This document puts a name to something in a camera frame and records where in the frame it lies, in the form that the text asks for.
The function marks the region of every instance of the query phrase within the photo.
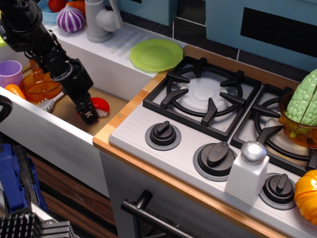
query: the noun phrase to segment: orange transparent bowl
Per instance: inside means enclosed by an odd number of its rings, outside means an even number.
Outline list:
[[[20,88],[26,99],[38,103],[45,98],[52,99],[62,90],[59,82],[50,78],[50,73],[34,72],[20,82]]]
[[[317,148],[317,126],[300,124],[286,116],[287,106],[293,94],[294,91],[290,92],[280,101],[281,117],[278,121],[283,125],[283,131],[291,141],[305,147]]]

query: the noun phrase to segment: black tile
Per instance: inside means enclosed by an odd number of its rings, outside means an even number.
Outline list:
[[[122,20],[126,23],[147,29],[149,31],[153,31],[156,33],[159,33],[161,35],[165,35],[167,37],[172,38],[173,37],[173,25],[165,26],[144,18],[141,18],[139,16],[135,16],[126,12],[121,11],[120,15],[122,17]]]
[[[174,21],[174,39],[216,54],[236,59],[238,50],[206,38],[206,27],[182,19]]]
[[[293,79],[297,82],[301,82],[309,74],[309,72],[307,71],[264,57],[260,57],[245,51],[240,51],[238,60],[243,63],[267,70],[269,72]]]
[[[206,2],[203,0],[178,0],[177,16],[205,25]]]

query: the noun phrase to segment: purple striped onion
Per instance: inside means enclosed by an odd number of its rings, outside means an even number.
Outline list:
[[[75,32],[80,30],[85,23],[84,14],[69,5],[66,5],[56,17],[58,27],[66,32]]]

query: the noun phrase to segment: oven handle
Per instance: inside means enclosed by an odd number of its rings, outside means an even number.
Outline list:
[[[177,227],[145,211],[144,209],[152,197],[153,195],[149,191],[144,190],[137,202],[128,202],[127,199],[125,199],[121,204],[121,209],[176,238],[194,238]]]

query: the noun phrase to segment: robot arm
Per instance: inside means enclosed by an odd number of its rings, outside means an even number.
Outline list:
[[[42,24],[42,11],[33,0],[0,0],[0,35],[16,52],[33,58],[76,104],[85,123],[98,119],[88,90],[93,86],[79,59],[71,59],[57,37]]]

